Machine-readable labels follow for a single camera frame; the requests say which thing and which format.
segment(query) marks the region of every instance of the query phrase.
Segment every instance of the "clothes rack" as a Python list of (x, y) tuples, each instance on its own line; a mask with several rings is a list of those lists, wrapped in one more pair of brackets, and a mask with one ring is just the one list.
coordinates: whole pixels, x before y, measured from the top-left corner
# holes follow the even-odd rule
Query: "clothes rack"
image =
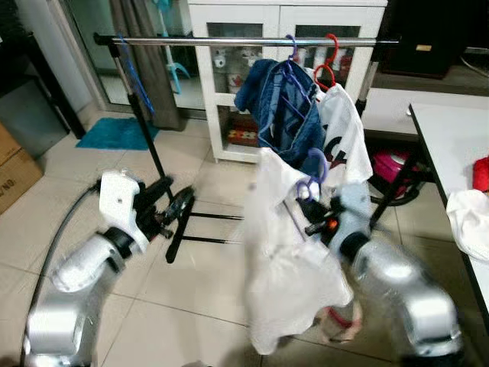
[[(144, 135), (144, 139), (147, 142), (147, 146), (149, 147), (149, 151), (151, 153), (151, 157), (153, 158), (154, 164), (157, 168), (157, 171), (161, 177), (165, 176), (163, 166), (160, 162), (160, 158), (154, 147), (154, 143), (151, 140), (151, 136), (149, 134), (146, 121), (144, 120), (144, 116), (139, 105), (138, 96), (132, 89), (132, 86), (129, 82), (129, 78), (126, 75), (124, 68), (121, 64), (120, 53), (118, 49), (118, 45), (121, 44), (129, 44), (131, 46), (227, 46), (227, 47), (253, 47), (253, 46), (262, 46), (262, 47), (292, 47), (295, 45), (301, 48), (307, 47), (331, 47), (335, 45), (335, 42), (329, 38), (296, 38), (295, 41), (292, 41), (288, 38), (244, 38), (244, 37), (120, 37), (115, 35), (100, 35), (95, 33), (93, 36), (95, 43), (99, 46), (107, 46), (112, 58), (114, 59), (115, 67), (118, 71), (119, 76), (121, 77), (122, 83), (124, 84), (124, 88), (126, 93), (128, 94), (128, 101), (132, 107), (132, 110), (138, 120), (138, 124), (141, 127), (141, 130)], [(338, 38), (338, 46), (339, 47), (374, 47), (375, 52), (373, 53), (372, 59), (374, 57), (378, 57), (381, 53), (380, 51), (384, 48), (395, 47), (399, 44), (398, 40), (377, 40), (375, 38)], [(367, 71), (366, 77), (364, 78), (364, 82), (361, 88), (361, 96), (359, 97), (356, 106), (361, 112), (363, 112), (364, 106), (366, 104), (366, 98), (368, 94), (368, 90), (371, 87), (373, 76), (377, 69), (378, 62), (377, 60), (372, 60), (371, 65)], [(173, 199), (173, 193), (169, 188), (167, 191), (169, 200)], [(377, 208), (373, 218), (378, 220), (381, 216), (382, 212), (385, 210), (388, 204), (389, 197), (385, 196), (384, 201), (386, 203), (382, 203)], [(180, 243), (183, 240), (186, 241), (199, 241), (199, 242), (213, 242), (213, 243), (228, 243), (224, 239), (213, 239), (207, 237), (196, 237), (196, 236), (188, 236), (185, 235), (186, 225), (191, 216), (198, 216), (203, 218), (210, 219), (227, 219), (227, 220), (241, 220), (240, 216), (224, 216), (221, 214), (211, 214), (211, 213), (195, 213), (192, 211), (193, 204), (195, 200), (191, 200), (190, 203), (186, 206), (185, 210), (181, 214), (178, 219), (178, 226), (176, 228), (175, 234), (173, 236), (173, 240), (168, 247), (166, 253), (166, 259), (168, 263), (173, 263), (175, 261), (176, 254), (180, 247)]]

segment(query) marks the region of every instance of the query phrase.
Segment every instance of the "blue jeans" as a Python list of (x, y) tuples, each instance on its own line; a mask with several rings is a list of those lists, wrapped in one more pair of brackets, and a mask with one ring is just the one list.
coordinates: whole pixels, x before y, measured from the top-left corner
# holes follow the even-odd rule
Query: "blue jeans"
[(306, 160), (308, 150), (322, 149), (325, 141), (325, 131), (316, 107), (317, 86), (299, 65), (290, 62), (293, 75), (311, 101), (309, 104), (300, 89), (284, 76), (284, 63), (256, 61), (236, 95), (235, 105), (240, 111), (248, 109), (253, 115), (258, 124), (258, 143), (261, 147), (272, 148), (290, 166), (306, 174), (317, 174), (318, 167)]

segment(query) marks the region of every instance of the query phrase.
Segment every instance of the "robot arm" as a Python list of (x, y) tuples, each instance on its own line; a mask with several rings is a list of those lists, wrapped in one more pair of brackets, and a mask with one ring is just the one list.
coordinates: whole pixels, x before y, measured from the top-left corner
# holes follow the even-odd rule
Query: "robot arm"
[(193, 200), (191, 187), (157, 213), (155, 202), (173, 180), (164, 177), (148, 188), (125, 172), (103, 174), (99, 209), (110, 228), (82, 243), (55, 266), (28, 315), (23, 342), (26, 366), (90, 366), (96, 347), (100, 312), (125, 269), (125, 262), (145, 253), (157, 234)]
[(330, 250), (351, 265), (362, 291), (377, 300), (391, 322), (391, 339), (402, 365), (461, 365), (461, 332), (452, 299), (415, 258), (371, 239), (367, 186), (338, 189), (331, 210), (322, 222), (337, 221), (337, 230), (328, 233), (324, 226), (319, 230), (312, 225), (313, 232), (322, 233)]

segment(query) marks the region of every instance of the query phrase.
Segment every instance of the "cable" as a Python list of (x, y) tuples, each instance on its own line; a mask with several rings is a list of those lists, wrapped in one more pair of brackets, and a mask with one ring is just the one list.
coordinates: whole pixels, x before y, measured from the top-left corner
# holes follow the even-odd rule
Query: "cable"
[(470, 70), (473, 70), (474, 72), (476, 72), (477, 74), (481, 74), (482, 76), (485, 76), (486, 78), (489, 78), (489, 73), (486, 73), (485, 71), (483, 71), (482, 69), (479, 69), (478, 67), (475, 67), (471, 64), (469, 64), (467, 61), (465, 61), (465, 59), (460, 56), (460, 60), (462, 61), (462, 63), (465, 64), (466, 67), (468, 67)]
[(73, 218), (73, 214), (76, 212), (76, 210), (78, 209), (80, 204), (88, 197), (88, 195), (95, 193), (99, 188), (100, 188), (99, 182), (97, 182), (95, 185), (87, 188), (78, 197), (78, 199), (76, 199), (75, 203), (70, 207), (70, 210), (68, 210), (68, 213), (63, 218), (63, 221), (61, 222), (60, 226), (58, 227), (56, 234), (54, 235), (53, 239), (51, 240), (49, 249), (47, 250), (46, 258), (44, 259), (43, 267), (40, 270), (40, 275), (39, 275), (39, 278), (37, 279), (36, 288), (34, 289), (34, 293), (32, 294), (31, 305), (29, 306), (28, 317), (27, 317), (27, 321), (26, 321), (25, 329), (24, 329), (24, 337), (22, 338), (22, 352), (21, 352), (21, 364), (20, 364), (21, 367), (25, 366), (24, 341), (25, 341), (25, 336), (27, 335), (27, 331), (28, 331), (29, 316), (31, 315), (32, 310), (36, 307), (37, 301), (39, 300), (40, 287), (43, 284), (44, 277), (46, 276), (46, 273), (47, 273), (47, 270), (48, 270), (49, 265), (51, 263), (51, 259), (53, 258), (54, 252), (57, 249), (58, 242), (60, 241), (60, 238), (64, 232), (64, 229), (66, 228), (66, 225)]

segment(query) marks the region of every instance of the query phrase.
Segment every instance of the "white cabinet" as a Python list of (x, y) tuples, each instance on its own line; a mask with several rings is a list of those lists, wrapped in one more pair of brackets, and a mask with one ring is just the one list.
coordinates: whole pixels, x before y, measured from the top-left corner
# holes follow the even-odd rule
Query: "white cabinet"
[[(375, 38), (382, 21), (384, 8), (357, 6), (281, 6), (280, 34), (295, 37), (324, 37), (333, 33), (336, 37)], [(343, 48), (338, 50), (333, 70), (351, 99), (357, 100), (361, 83), (372, 55), (371, 47)], [(309, 49), (306, 67), (314, 67), (317, 49)], [(281, 47), (279, 59), (285, 60), (290, 50)]]
[[(385, 0), (190, 0), (189, 8), (194, 37), (324, 37), (327, 33), (337, 37), (376, 37), (386, 4)], [(254, 123), (250, 115), (236, 111), (235, 93), (246, 79), (252, 60), (285, 60), (291, 52), (288, 47), (196, 48), (216, 159), (257, 160), (257, 149), (250, 146), (254, 133), (238, 130), (252, 129)], [(321, 52), (329, 56), (332, 49)], [(371, 53), (372, 48), (338, 52), (333, 66), (335, 78), (353, 100), (358, 97)], [(319, 53), (315, 49), (301, 51), (303, 66), (313, 67), (316, 55)]]

